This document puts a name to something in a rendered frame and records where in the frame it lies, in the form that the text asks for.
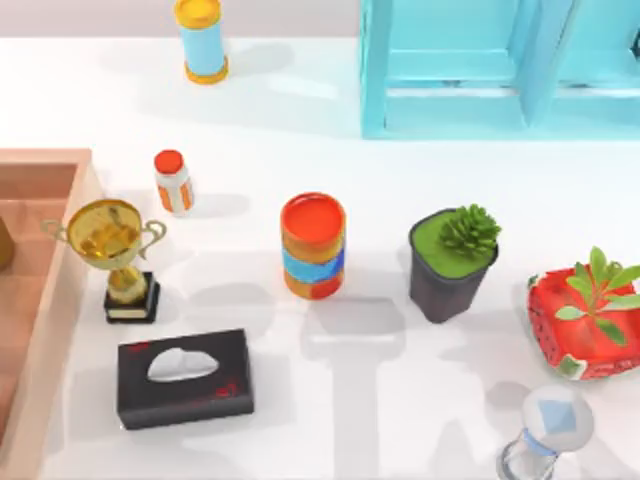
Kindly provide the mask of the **black tissue box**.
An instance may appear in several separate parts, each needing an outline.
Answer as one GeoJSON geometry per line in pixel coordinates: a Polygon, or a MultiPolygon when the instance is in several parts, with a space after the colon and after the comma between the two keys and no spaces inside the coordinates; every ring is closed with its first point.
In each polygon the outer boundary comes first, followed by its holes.
{"type": "Polygon", "coordinates": [[[121,344],[116,410],[128,430],[252,413],[245,331],[121,344]]]}

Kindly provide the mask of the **gold trophy on black base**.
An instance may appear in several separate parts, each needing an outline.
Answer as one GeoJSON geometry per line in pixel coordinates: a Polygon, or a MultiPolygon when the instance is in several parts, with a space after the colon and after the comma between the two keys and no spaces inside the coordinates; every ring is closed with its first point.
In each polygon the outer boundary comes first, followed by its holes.
{"type": "Polygon", "coordinates": [[[132,204],[119,199],[90,202],[67,225],[41,222],[41,230],[64,242],[88,265],[109,273],[103,307],[109,323],[150,324],[156,320],[161,285],[151,271],[134,264],[162,240],[167,227],[143,221],[132,204]]]}

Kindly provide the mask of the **salmon-coloured shallow box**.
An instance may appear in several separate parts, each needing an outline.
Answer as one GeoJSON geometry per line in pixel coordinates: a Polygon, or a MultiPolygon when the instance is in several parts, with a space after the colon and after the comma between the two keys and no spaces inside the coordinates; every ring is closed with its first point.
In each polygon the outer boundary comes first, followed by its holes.
{"type": "Polygon", "coordinates": [[[37,480],[88,266],[41,229],[103,195],[88,149],[0,148],[0,480],[37,480]]]}

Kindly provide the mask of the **black pot with green plant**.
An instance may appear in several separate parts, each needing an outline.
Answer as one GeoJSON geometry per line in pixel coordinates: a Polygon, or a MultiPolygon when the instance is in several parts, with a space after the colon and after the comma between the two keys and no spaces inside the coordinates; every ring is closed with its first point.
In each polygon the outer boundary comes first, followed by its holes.
{"type": "Polygon", "coordinates": [[[441,324],[470,308],[498,258],[500,232],[477,204],[439,210],[412,226],[409,296],[428,321],[441,324]]]}

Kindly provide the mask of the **white bottle with red cap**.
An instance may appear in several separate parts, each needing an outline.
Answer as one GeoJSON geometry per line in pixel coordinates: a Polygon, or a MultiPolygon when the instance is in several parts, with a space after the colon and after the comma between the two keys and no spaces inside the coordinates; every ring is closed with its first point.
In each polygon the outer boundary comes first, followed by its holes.
{"type": "Polygon", "coordinates": [[[162,206],[174,215],[185,215],[194,206],[194,192],[184,157],[163,150],[154,157],[156,185],[162,206]]]}

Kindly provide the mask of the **red pot with green plant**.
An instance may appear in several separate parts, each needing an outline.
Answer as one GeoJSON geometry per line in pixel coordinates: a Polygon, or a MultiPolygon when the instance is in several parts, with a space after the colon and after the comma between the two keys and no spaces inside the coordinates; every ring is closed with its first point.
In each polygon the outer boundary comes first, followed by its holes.
{"type": "Polygon", "coordinates": [[[534,338],[561,376],[584,381],[640,367],[640,265],[591,249],[589,262],[534,275],[527,310],[534,338]]]}

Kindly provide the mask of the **orange and blue can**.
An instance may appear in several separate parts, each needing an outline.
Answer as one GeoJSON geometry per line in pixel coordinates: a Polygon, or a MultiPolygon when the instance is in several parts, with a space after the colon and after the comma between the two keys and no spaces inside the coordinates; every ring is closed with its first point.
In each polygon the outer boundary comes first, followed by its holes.
{"type": "Polygon", "coordinates": [[[344,279],[346,214],[332,196],[306,192],[291,198],[280,214],[284,279],[294,294],[320,300],[344,279]]]}

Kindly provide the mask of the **clear glass trophy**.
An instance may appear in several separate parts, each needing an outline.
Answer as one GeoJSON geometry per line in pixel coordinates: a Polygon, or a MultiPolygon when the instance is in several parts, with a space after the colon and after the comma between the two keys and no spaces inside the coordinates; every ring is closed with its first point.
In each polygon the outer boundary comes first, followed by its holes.
{"type": "Polygon", "coordinates": [[[521,416],[519,435],[497,457],[499,480],[553,480],[560,455],[582,449],[594,432],[590,405],[580,393],[562,385],[530,392],[521,416]]]}

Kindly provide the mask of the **blue and yellow can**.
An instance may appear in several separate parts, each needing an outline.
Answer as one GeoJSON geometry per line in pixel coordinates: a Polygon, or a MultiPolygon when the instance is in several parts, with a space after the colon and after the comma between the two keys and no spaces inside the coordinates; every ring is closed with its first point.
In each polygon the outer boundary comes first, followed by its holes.
{"type": "Polygon", "coordinates": [[[221,35],[220,0],[176,0],[174,14],[180,28],[187,78],[201,85],[224,80],[228,59],[221,35]]]}

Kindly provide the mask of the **light blue rack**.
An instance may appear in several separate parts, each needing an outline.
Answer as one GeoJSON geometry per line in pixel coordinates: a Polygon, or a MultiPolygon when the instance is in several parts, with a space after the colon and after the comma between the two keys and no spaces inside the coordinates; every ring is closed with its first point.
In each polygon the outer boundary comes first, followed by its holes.
{"type": "Polygon", "coordinates": [[[640,140],[640,0],[360,0],[366,138],[640,140]]]}

